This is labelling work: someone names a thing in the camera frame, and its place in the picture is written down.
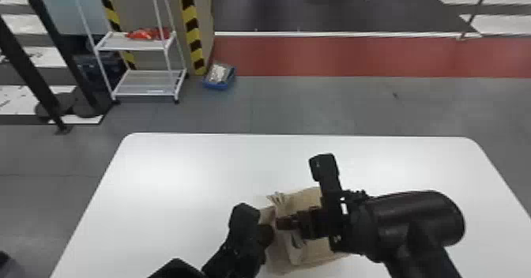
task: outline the gray floor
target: gray floor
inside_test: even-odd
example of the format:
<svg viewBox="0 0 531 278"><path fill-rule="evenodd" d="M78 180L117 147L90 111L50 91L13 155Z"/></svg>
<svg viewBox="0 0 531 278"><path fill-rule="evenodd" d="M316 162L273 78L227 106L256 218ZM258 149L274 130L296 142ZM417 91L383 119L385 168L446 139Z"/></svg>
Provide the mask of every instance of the gray floor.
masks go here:
<svg viewBox="0 0 531 278"><path fill-rule="evenodd" d="M120 141L147 131L471 137L529 212L530 93L518 79L241 77L227 92L188 81L178 106L123 103L67 136L0 126L0 248L16 276L48 277Z"/></svg>

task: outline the white metal shelf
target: white metal shelf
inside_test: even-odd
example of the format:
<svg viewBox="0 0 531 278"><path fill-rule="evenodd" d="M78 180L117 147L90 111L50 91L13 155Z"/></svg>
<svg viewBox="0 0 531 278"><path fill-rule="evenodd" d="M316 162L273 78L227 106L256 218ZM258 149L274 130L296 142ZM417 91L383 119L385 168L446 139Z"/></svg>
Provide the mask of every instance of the white metal shelf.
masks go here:
<svg viewBox="0 0 531 278"><path fill-rule="evenodd" d="M113 100L116 96L173 96L174 101L179 101L179 90L186 77L186 63L183 57L183 51L177 40L177 32L175 31L175 22L173 21L173 13L171 12L169 0L163 0L164 6L168 13L168 20L171 26L170 37L168 39L160 40L140 40L129 39L125 32L113 32L112 27L107 23L109 32L105 34L98 44L95 44L92 38L92 33L89 24L81 7L79 0L76 2L77 11L81 16L81 21L88 35L88 41L94 55L98 61L98 66L102 73L105 85ZM155 18L157 22L156 30L163 32L164 27L160 19L160 10L158 0L153 0L153 9L155 10ZM175 43L177 51L179 52L180 64L182 69L172 69L169 58L170 46ZM134 70L128 69L123 75L120 82L114 87L111 87L104 64L100 58L100 51L163 51L164 60L166 62L166 70Z"/></svg>
<svg viewBox="0 0 531 278"><path fill-rule="evenodd" d="M185 76L185 69L169 72L129 69L123 74L112 94L113 96L173 96L179 90Z"/></svg>
<svg viewBox="0 0 531 278"><path fill-rule="evenodd" d="M126 32L108 32L105 37L96 45L98 51L167 51L177 33L170 33L168 39L146 40L146 39L129 39Z"/></svg>

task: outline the blue crate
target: blue crate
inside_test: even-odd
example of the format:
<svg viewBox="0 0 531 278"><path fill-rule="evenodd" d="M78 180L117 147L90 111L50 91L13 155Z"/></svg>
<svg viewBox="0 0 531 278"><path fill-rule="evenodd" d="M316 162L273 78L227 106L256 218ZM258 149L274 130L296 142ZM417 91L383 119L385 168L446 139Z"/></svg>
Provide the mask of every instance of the blue crate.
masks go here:
<svg viewBox="0 0 531 278"><path fill-rule="evenodd" d="M236 67L233 66L227 76L227 80L224 83L213 83L206 80L206 77L203 77L203 86L210 89L216 89L216 90L226 90L227 88L231 87L232 83L236 79Z"/></svg>

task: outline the red object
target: red object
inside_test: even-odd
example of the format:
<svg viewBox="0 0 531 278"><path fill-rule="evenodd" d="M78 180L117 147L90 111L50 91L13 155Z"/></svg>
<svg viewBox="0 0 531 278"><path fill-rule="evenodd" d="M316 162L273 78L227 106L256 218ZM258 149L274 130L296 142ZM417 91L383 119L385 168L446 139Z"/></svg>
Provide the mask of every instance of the red object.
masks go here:
<svg viewBox="0 0 531 278"><path fill-rule="evenodd" d="M169 28L162 28L162 35L165 39L170 38ZM159 28L141 28L137 31L128 32L126 37L129 39L160 39L160 30Z"/></svg>

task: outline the red floor stripe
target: red floor stripe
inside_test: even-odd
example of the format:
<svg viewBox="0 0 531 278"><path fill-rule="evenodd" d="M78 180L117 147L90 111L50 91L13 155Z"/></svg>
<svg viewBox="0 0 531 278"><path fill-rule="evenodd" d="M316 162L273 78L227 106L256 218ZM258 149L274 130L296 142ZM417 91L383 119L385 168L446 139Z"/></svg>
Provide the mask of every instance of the red floor stripe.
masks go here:
<svg viewBox="0 0 531 278"><path fill-rule="evenodd" d="M217 37L240 76L531 78L531 39Z"/></svg>

